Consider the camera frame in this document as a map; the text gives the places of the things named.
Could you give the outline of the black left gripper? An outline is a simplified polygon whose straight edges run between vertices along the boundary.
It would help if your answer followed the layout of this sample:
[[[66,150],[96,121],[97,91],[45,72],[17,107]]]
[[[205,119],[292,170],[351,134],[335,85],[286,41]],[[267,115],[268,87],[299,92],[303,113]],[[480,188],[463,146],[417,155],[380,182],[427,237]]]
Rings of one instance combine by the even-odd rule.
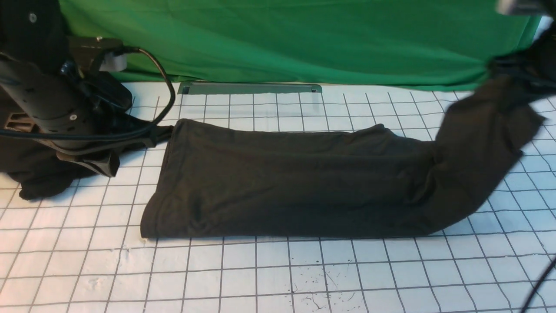
[[[73,61],[52,74],[2,60],[1,87],[20,107],[3,123],[3,137],[42,141],[59,160],[117,175],[121,152],[131,150],[133,140],[115,136],[133,130],[133,118],[127,114],[132,94],[113,75],[82,75]]]

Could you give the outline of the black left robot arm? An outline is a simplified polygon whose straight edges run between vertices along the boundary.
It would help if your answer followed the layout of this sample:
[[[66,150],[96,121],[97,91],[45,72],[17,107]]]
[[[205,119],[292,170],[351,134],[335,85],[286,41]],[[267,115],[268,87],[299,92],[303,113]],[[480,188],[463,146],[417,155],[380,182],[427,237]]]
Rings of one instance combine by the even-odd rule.
[[[120,47],[68,36],[57,0],[3,0],[1,87],[22,112],[1,135],[41,140],[62,160],[115,176],[130,144],[116,135],[136,125],[126,113],[131,92],[111,74],[124,61],[115,56]]]

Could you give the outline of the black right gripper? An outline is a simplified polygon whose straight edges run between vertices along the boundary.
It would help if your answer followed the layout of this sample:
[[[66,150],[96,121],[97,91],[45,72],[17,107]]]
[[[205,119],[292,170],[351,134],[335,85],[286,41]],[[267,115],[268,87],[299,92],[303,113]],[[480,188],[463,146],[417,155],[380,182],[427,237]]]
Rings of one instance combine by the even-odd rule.
[[[493,77],[508,75],[533,94],[554,94],[556,89],[556,26],[552,22],[526,49],[498,56],[489,63]]]

